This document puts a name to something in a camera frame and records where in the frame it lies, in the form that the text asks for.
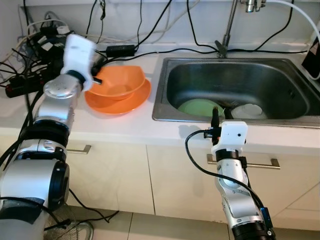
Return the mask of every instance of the fan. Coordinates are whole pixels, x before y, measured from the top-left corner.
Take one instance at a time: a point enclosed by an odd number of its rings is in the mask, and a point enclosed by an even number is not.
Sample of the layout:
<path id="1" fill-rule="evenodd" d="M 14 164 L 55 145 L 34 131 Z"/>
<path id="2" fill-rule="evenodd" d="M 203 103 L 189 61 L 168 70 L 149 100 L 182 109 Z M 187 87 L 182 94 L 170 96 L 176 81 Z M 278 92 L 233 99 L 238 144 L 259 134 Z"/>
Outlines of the fan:
<path id="1" fill-rule="evenodd" d="M 44 240 L 92 240 L 93 226 L 89 222 L 78 223 L 75 221 L 74 213 L 71 208 L 64 204 L 58 210 L 53 212 L 59 222 L 50 216 L 45 224 Z M 86 236 L 80 234 L 81 230 L 86 230 Z"/>

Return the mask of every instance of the stainless steel sink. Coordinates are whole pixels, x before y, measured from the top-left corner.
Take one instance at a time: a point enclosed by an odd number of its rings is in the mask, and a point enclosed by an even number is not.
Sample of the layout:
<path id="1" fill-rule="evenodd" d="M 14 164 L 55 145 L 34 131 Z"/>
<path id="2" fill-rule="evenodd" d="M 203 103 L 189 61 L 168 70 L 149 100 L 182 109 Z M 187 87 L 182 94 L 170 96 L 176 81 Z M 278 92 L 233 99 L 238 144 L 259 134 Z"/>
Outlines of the stainless steel sink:
<path id="1" fill-rule="evenodd" d="M 191 99 L 208 99 L 229 111 L 260 106 L 267 119 L 244 119 L 248 124 L 320 127 L 320 93 L 288 59 L 165 58 L 153 119 L 209 123 L 210 117 L 178 111 Z M 225 118 L 232 119 L 230 112 Z"/>

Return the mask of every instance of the kitchen countertop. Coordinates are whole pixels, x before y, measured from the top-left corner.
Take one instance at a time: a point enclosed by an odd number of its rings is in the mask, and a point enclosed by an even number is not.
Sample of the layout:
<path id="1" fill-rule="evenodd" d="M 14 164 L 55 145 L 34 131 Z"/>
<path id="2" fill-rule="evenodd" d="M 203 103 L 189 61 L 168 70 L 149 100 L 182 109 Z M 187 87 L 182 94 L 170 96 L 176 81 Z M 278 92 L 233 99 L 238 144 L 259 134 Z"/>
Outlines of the kitchen countertop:
<path id="1" fill-rule="evenodd" d="M 274 54 L 230 53 L 229 58 L 265 58 Z M 209 123 L 155 121 L 152 112 L 156 98 L 162 60 L 165 57 L 203 57 L 201 54 L 153 54 L 117 65 L 138 65 L 150 80 L 152 91 L 148 100 L 136 110 L 123 115 L 105 115 L 91 110 L 82 94 L 75 110 L 70 140 L 104 141 L 116 143 L 134 143 L 146 145 L 183 146 L 188 134 L 205 129 Z M 296 65 L 303 55 L 283 55 Z M 7 98 L 0 92 L 0 132 L 1 135 L 18 135 L 27 114 L 24 97 Z M 190 144 L 195 147 L 210 148 L 211 142 L 195 137 Z M 280 127 L 249 125 L 245 151 L 284 153 L 302 155 L 320 155 L 320 129 L 302 127 Z"/>

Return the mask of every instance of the stacked orange dishes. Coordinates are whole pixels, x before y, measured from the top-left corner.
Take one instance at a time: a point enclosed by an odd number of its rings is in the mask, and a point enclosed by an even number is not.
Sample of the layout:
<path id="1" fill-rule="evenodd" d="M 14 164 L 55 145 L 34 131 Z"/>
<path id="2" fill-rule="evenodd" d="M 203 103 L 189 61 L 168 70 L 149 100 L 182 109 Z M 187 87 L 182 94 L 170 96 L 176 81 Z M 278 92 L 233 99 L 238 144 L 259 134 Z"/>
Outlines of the stacked orange dishes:
<path id="1" fill-rule="evenodd" d="M 105 66 L 96 76 L 102 84 L 93 84 L 84 96 L 95 111 L 117 115 L 135 110 L 151 93 L 151 84 L 139 66 Z"/>

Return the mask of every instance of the cabinet handle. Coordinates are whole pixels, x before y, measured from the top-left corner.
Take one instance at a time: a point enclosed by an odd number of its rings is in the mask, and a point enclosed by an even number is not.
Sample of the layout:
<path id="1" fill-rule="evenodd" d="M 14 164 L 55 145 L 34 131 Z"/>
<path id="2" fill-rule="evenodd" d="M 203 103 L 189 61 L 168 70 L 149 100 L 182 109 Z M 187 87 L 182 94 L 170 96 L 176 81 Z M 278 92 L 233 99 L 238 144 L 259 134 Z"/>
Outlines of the cabinet handle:
<path id="1" fill-rule="evenodd" d="M 85 145 L 83 150 L 67 149 L 68 154 L 88 154 L 91 149 L 91 145 Z"/>
<path id="2" fill-rule="evenodd" d="M 217 162 L 214 160 L 212 154 L 206 155 L 206 162 L 208 164 L 217 164 Z M 271 158 L 270 162 L 271 162 L 271 165 L 248 163 L 247 166 L 252 167 L 252 168 L 258 168 L 258 169 L 277 169 L 277 170 L 281 169 L 280 164 L 278 162 L 278 159 Z"/>

